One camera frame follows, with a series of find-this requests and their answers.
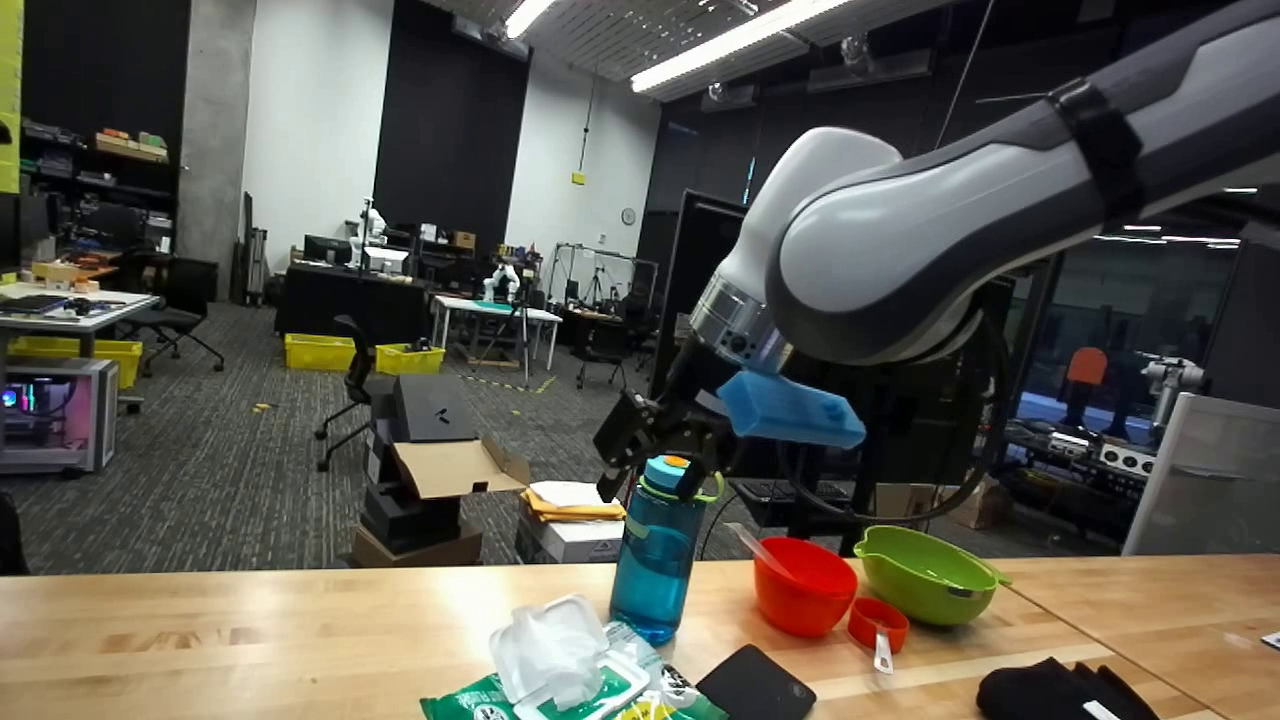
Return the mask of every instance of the wooden table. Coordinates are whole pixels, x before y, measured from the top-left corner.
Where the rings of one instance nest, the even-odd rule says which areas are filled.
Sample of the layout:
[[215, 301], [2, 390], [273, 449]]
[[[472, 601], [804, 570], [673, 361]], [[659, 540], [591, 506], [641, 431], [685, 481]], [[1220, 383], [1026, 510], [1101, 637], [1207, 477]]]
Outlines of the wooden table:
[[[1076, 565], [1008, 570], [1015, 583], [1068, 583], [1058, 570]], [[1144, 583], [1128, 560], [1101, 570]], [[493, 673], [486, 633], [513, 610], [577, 593], [604, 613], [608, 587], [608, 565], [0, 579], [0, 718], [407, 720], [420, 695]], [[916, 633], [893, 690], [879, 690], [843, 630], [818, 645], [768, 630], [751, 613], [751, 565], [699, 565], [673, 661], [697, 681], [739, 645], [804, 676], [818, 695], [812, 718], [974, 718], [984, 673], [1042, 658], [1115, 668], [1160, 718], [1207, 718], [1144, 673], [1148, 658], [1128, 661], [1021, 593], [998, 593], [965, 633]]]
[[1008, 560], [1011, 587], [1223, 718], [1280, 718], [1280, 558]]

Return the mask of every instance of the office chair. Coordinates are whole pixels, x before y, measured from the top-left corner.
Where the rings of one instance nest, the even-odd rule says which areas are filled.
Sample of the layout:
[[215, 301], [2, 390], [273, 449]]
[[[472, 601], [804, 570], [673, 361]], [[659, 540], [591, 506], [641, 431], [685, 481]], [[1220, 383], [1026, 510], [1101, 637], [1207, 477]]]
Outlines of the office chair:
[[228, 361], [218, 349], [197, 336], [197, 327], [209, 320], [209, 303], [215, 297], [215, 264], [205, 261], [183, 261], [183, 255], [164, 255], [164, 261], [145, 261], [145, 279], [139, 288], [156, 291], [164, 303], [145, 310], [127, 317], [130, 327], [145, 327], [156, 336], [156, 349], [145, 356], [145, 373], [156, 370], [160, 356], [180, 356], [180, 341], [190, 341], [198, 351], [213, 356], [213, 373], [223, 373]]
[[[353, 356], [346, 377], [343, 377], [346, 405], [341, 414], [322, 416], [322, 425], [316, 430], [316, 441], [328, 441], [328, 425], [335, 425], [353, 408], [371, 408], [371, 402], [376, 402], [376, 391], [366, 390], [366, 377], [371, 377], [371, 363], [376, 363], [371, 336], [353, 317], [330, 317], [330, 326], [354, 341], [354, 356]], [[371, 414], [366, 414], [363, 425], [354, 425], [353, 431], [343, 431], [341, 441], [330, 441], [322, 449], [316, 471], [328, 471], [328, 460], [366, 430], [371, 430]]]
[[6, 498], [0, 498], [0, 576], [27, 576], [22, 529]]
[[566, 356], [578, 361], [571, 383], [583, 390], [591, 363], [610, 363], [608, 383], [615, 377], [625, 377], [625, 383], [628, 383], [625, 363], [645, 351], [646, 336], [652, 336], [652, 327], [645, 320], [645, 310], [625, 310], [625, 317], [615, 317], [615, 320], [578, 317], [577, 343], [566, 349]]

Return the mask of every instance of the person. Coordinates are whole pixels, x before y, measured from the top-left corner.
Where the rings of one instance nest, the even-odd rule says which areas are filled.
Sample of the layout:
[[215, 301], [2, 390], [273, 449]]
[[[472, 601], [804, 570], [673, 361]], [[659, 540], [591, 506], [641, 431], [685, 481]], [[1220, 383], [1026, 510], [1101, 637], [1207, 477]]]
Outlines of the person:
[[27, 576], [22, 529], [2, 493], [0, 493], [0, 576]]

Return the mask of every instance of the desk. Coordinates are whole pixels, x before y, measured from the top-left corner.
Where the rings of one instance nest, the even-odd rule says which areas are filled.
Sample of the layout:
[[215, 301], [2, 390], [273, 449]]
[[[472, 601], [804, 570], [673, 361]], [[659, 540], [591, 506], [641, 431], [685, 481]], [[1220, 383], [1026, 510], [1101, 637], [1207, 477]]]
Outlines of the desk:
[[376, 343], [429, 336], [429, 291], [402, 277], [293, 264], [276, 301], [276, 333], [343, 336], [353, 317]]
[[139, 310], [160, 303], [160, 297], [148, 291], [53, 291], [39, 283], [0, 283], [0, 297], [67, 297], [67, 301], [113, 301], [120, 310], [94, 314], [94, 317], [0, 317], [0, 341], [6, 351], [6, 336], [37, 333], [37, 336], [78, 336], [78, 356], [93, 356], [93, 341], [99, 327], [127, 320]]
[[998, 565], [1011, 587], [1223, 718], [1280, 713], [1280, 558]]
[[[1072, 576], [1068, 560], [1008, 565], [1011, 576]], [[209, 574], [209, 576], [15, 576], [0, 579], [2, 718], [420, 718], [415, 700], [493, 673], [486, 633], [513, 610], [583, 596], [604, 613], [608, 565], [392, 570], [392, 574]], [[730, 649], [759, 645], [804, 676], [812, 718], [974, 718], [991, 668], [1042, 658], [1115, 668], [1160, 718], [1207, 718], [1056, 613], [998, 593], [965, 633], [916, 633], [897, 684], [877, 690], [869, 654], [843, 630], [818, 645], [770, 633], [751, 613], [751, 565], [697, 565], [673, 661], [702, 676]]]
[[[434, 297], [434, 326], [432, 326], [432, 349], [443, 349], [448, 351], [448, 326], [450, 326], [450, 314], [472, 314], [472, 317], [513, 317], [513, 310], [503, 303], [478, 303], [478, 301], [469, 301], [469, 297]], [[544, 310], [522, 310], [527, 314], [527, 326], [546, 326], [551, 327], [551, 341], [546, 341], [546, 370], [554, 363], [554, 336], [558, 336], [558, 317], [554, 314], [544, 314]]]
[[621, 326], [625, 320], [625, 317], [591, 314], [591, 310], [562, 310], [562, 317], [591, 320], [591, 326]]

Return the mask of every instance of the red cup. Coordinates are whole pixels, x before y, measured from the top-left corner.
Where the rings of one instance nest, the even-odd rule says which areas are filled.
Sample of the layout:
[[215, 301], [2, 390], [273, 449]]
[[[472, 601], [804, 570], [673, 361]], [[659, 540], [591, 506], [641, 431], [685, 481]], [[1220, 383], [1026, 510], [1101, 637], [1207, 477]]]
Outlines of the red cup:
[[848, 613], [848, 637], [865, 649], [877, 649], [877, 633], [884, 633], [886, 649], [898, 654], [910, 637], [910, 619], [884, 601], [857, 601]]
[[857, 574], [843, 558], [795, 538], [768, 538], [762, 552], [782, 574], [756, 558], [756, 613], [778, 633], [826, 637], [857, 596]]

